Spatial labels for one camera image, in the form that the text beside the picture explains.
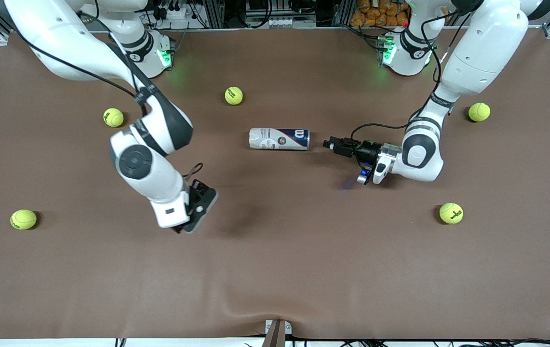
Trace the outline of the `white blue tennis ball can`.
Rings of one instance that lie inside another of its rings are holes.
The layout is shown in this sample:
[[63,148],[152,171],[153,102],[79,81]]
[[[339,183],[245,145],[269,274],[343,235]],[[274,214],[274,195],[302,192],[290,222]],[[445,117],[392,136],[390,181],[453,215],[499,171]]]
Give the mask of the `white blue tennis ball can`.
[[251,128],[248,143],[253,149],[307,151],[310,131],[304,128]]

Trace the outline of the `brown table mat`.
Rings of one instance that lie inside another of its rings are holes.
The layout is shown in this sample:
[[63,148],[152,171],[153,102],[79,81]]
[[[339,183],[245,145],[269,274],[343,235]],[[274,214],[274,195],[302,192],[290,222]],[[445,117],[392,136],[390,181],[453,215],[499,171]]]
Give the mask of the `brown table mat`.
[[[550,40],[531,29],[443,126],[435,182],[360,169],[322,147],[406,123],[429,67],[379,68],[343,29],[191,32],[157,86],[191,119],[169,156],[219,192],[191,235],[158,227],[111,164],[106,108],[125,93],[0,47],[0,338],[246,336],[281,318],[302,338],[550,340]],[[232,106],[226,88],[243,101]],[[475,103],[491,108],[471,121]],[[251,128],[304,128],[307,151],[250,148]],[[459,204],[461,222],[439,208]],[[34,211],[30,230],[10,224]]]

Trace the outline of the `bag of orange items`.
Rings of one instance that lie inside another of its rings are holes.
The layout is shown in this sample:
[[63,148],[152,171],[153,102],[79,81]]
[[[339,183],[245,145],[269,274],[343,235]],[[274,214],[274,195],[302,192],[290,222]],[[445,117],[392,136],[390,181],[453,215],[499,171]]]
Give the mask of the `bag of orange items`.
[[356,6],[352,27],[406,27],[412,14],[409,4],[398,0],[356,0]]

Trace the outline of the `white connector block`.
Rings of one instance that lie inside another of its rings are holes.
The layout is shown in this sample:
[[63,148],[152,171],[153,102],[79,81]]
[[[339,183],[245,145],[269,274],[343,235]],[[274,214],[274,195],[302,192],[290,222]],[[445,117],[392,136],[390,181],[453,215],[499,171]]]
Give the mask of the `white connector block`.
[[272,17],[268,21],[265,18],[246,18],[247,27],[250,28],[293,28],[295,21],[292,17]]

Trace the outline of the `white power strip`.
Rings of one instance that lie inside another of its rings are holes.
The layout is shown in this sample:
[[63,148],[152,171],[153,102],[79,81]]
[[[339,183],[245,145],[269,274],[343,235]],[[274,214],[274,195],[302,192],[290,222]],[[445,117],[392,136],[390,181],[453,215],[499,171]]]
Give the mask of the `white power strip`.
[[187,0],[153,0],[156,20],[182,20],[188,16]]

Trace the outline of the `metal clamp bracket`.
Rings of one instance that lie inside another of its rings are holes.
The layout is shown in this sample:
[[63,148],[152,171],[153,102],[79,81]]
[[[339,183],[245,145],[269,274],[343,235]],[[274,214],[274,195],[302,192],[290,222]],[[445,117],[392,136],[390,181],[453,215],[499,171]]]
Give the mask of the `metal clamp bracket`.
[[287,320],[266,320],[262,347],[286,347],[286,340],[292,334],[292,324]]

